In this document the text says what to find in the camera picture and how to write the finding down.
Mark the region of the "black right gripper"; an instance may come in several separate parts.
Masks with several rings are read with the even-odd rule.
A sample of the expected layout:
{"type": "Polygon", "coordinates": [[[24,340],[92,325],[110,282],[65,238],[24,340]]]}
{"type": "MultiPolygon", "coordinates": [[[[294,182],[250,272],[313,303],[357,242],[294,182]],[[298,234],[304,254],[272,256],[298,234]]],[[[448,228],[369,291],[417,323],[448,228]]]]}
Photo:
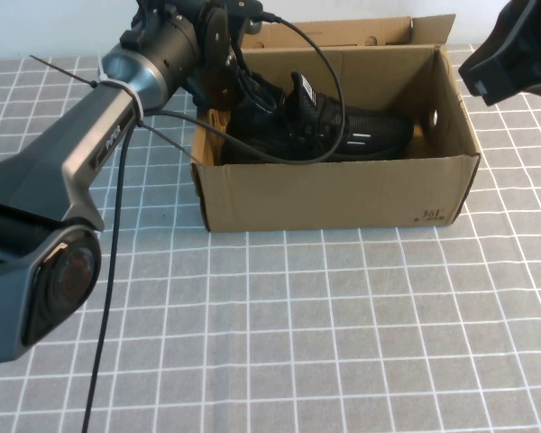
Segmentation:
{"type": "Polygon", "coordinates": [[[541,97],[541,0],[508,2],[459,73],[471,95],[487,106],[522,92],[541,97]]]}

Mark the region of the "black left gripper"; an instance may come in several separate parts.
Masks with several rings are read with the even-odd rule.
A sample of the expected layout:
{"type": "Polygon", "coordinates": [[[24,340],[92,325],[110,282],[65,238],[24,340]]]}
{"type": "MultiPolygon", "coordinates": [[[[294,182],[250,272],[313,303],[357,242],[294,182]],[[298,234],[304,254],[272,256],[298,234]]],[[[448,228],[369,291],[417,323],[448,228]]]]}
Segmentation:
{"type": "Polygon", "coordinates": [[[193,24],[198,61],[185,83],[196,106],[228,111],[238,103],[238,66],[233,46],[244,35],[248,20],[245,6],[187,6],[185,17],[193,24]]]}

